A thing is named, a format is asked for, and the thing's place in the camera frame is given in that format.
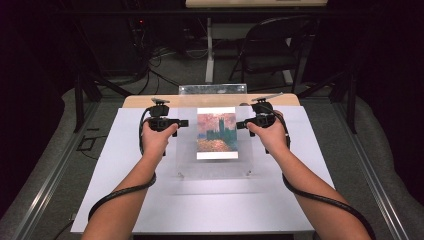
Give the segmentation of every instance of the black chair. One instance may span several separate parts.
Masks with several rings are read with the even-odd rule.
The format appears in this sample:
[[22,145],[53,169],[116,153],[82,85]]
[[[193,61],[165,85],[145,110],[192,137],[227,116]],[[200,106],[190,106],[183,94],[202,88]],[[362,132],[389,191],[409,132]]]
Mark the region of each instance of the black chair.
[[[238,46],[239,55],[229,80],[236,71],[241,71],[244,83],[244,73],[295,70],[291,89],[294,92],[304,41],[314,26],[315,22],[305,16],[271,18],[255,25]],[[240,62],[242,68],[236,70]]]

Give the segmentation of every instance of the white desk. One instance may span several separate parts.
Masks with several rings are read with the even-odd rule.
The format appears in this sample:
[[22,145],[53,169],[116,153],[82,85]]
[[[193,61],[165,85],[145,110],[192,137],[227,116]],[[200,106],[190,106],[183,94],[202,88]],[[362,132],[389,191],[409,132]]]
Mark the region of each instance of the white desk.
[[[155,97],[167,99],[166,96]],[[192,106],[197,102],[202,107],[236,106],[255,97],[257,94],[174,96],[179,99],[180,106]],[[93,204],[110,193],[140,158],[137,135],[144,109],[134,107],[151,106],[148,99],[149,96],[130,97],[124,103],[125,108],[119,110],[71,232],[83,232]],[[333,185],[307,115],[303,107],[296,104],[295,95],[287,94],[271,100],[292,105],[274,106],[285,114],[292,136],[292,151]],[[178,117],[178,109],[171,108],[169,117]],[[192,120],[190,127],[196,127]],[[178,131],[182,135],[184,128]],[[249,135],[247,130],[240,130],[240,134]],[[249,177],[184,179],[178,176],[175,166],[178,137],[170,138],[167,156],[156,170],[158,180],[149,189],[133,232],[253,234],[311,231],[312,226],[294,195],[284,186],[275,160],[265,154],[258,137],[250,139],[252,145],[258,147],[253,151],[254,168]]]
[[[186,0],[187,8],[260,8],[260,7],[323,7],[328,0]],[[206,83],[213,83],[214,56],[212,39],[244,38],[253,24],[212,24],[207,20],[208,60],[206,65]],[[289,71],[284,71],[290,82]]]

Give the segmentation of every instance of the gray carpet floor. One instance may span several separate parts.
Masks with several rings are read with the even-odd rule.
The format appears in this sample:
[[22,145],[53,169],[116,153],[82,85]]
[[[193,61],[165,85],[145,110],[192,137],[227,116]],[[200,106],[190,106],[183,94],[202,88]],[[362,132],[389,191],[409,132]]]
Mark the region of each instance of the gray carpet floor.
[[[233,65],[233,60],[217,60],[215,63],[215,83],[228,83],[227,78]],[[162,75],[179,82],[182,85],[203,84],[206,62],[204,59],[190,59],[179,55],[167,55],[161,59],[159,67],[155,68]],[[263,92],[288,91],[288,88],[275,88],[281,76],[255,76],[246,79],[249,89],[265,84],[274,87],[272,90]],[[146,83],[146,79],[127,84],[123,88],[138,93]],[[96,158],[99,157],[103,144],[115,114],[124,99],[105,87],[99,87],[103,93],[103,99],[99,103],[86,102],[86,109],[93,109],[86,125],[79,134],[73,133],[75,126],[75,110],[73,100],[73,90],[63,96],[66,103],[65,113],[61,123],[52,137],[49,146],[29,177],[26,185],[9,208],[8,212],[0,221],[1,239],[20,239],[25,236],[27,239],[53,239],[68,222],[69,216],[78,211],[83,199],[91,174],[96,165]],[[166,81],[151,77],[147,88],[142,94],[178,94],[178,88]],[[352,135],[346,131],[344,120],[337,114],[337,106],[331,104],[325,96],[328,89],[320,91],[316,98],[301,101],[310,118],[312,127],[318,139],[324,159],[327,163],[330,174],[335,183],[335,187],[348,201],[362,212],[370,221],[377,239],[397,239],[393,230],[382,214],[381,206],[376,201],[376,195],[369,187],[369,182],[364,178],[364,173],[360,165],[360,157],[357,147],[352,143]],[[395,174],[393,169],[393,159],[390,153],[384,132],[373,117],[371,109],[366,103],[358,99],[356,123],[358,134],[354,139],[358,139],[363,147],[367,158],[372,163],[381,184],[393,204],[393,208],[400,219],[409,239],[421,239],[424,236],[424,210],[423,207],[414,201],[405,190],[402,181]],[[94,141],[84,141],[84,139],[95,139]],[[74,142],[71,151],[67,152],[67,147]],[[91,150],[78,151],[79,148],[90,148]],[[43,189],[46,179],[52,174],[52,170],[67,158],[61,174],[56,176],[56,185],[51,189],[49,196],[43,205],[40,213],[32,219],[32,226],[26,234],[22,234],[22,229],[26,229],[24,223],[28,217],[28,211],[32,209],[33,203],[37,200],[40,189]],[[69,233],[69,228],[59,239],[79,239],[79,235]],[[311,233],[296,234],[295,239],[312,239]]]

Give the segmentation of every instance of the painting print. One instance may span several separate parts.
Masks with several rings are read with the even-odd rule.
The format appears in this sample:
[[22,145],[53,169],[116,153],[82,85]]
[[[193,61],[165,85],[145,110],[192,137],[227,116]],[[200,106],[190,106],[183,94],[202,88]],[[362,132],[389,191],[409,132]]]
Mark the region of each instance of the painting print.
[[197,110],[197,159],[237,159],[236,109]]

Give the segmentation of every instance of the postcard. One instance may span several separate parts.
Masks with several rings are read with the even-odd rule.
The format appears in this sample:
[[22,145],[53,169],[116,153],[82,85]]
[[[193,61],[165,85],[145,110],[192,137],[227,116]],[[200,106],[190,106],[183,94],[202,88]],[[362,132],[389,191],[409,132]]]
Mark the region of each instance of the postcard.
[[197,109],[197,159],[237,159],[236,109]]

